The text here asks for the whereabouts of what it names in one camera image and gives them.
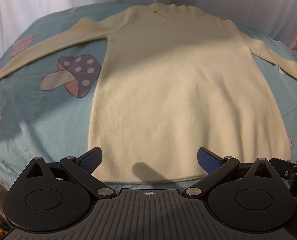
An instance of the blue gripper pad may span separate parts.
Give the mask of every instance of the blue gripper pad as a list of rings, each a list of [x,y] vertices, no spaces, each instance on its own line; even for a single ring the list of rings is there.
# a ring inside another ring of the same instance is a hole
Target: blue gripper pad
[[[77,159],[77,164],[86,172],[92,174],[102,162],[102,150],[100,148],[92,149]]]
[[[212,173],[223,164],[223,159],[205,148],[200,148],[197,152],[199,165],[207,172]]]

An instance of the cream sweater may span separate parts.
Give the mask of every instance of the cream sweater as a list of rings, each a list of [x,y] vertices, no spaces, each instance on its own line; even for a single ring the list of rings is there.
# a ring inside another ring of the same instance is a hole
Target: cream sweater
[[[253,162],[290,159],[281,113],[257,55],[297,79],[297,63],[191,6],[134,6],[23,51],[0,79],[60,49],[108,39],[92,105],[88,147],[103,150],[104,182],[159,183],[205,175],[196,154]]]

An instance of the crosshair marking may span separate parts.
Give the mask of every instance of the crosshair marking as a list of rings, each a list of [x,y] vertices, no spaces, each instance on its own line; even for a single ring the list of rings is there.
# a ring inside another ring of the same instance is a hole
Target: crosshair marking
[[[148,192],[146,192],[146,193],[144,193],[145,195],[148,195],[148,196],[152,196],[152,195],[154,195],[155,193],[153,193],[152,191],[148,191]]]

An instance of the metal screw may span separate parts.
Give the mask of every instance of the metal screw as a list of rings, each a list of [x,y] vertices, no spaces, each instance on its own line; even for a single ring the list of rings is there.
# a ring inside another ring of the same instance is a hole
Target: metal screw
[[[190,187],[185,192],[186,192],[186,194],[188,194],[190,196],[196,196],[196,195],[200,195],[202,193],[201,190],[196,187]]]
[[[100,188],[97,193],[101,196],[108,196],[111,195],[113,193],[113,190],[107,187],[104,188]]]

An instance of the pink mushroom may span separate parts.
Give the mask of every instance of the pink mushroom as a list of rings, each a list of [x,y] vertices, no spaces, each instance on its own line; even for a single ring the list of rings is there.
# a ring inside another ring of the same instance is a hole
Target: pink mushroom
[[[288,139],[289,139],[290,147],[292,148],[293,147],[292,140],[290,139],[290,137]]]
[[[78,7],[73,7],[71,10],[68,11],[68,13],[73,13]]]
[[[278,67],[278,71],[279,71],[279,73],[281,73],[281,74],[283,74],[283,75],[286,75],[285,71],[282,70],[280,67]]]
[[[41,89],[53,90],[64,85],[70,94],[78,98],[88,94],[101,71],[100,64],[91,55],[60,57],[57,67],[59,71],[43,78]]]
[[[10,57],[16,56],[20,54],[23,50],[25,50],[33,41],[33,35],[27,36],[25,39],[19,40],[13,44],[13,50],[9,54]]]

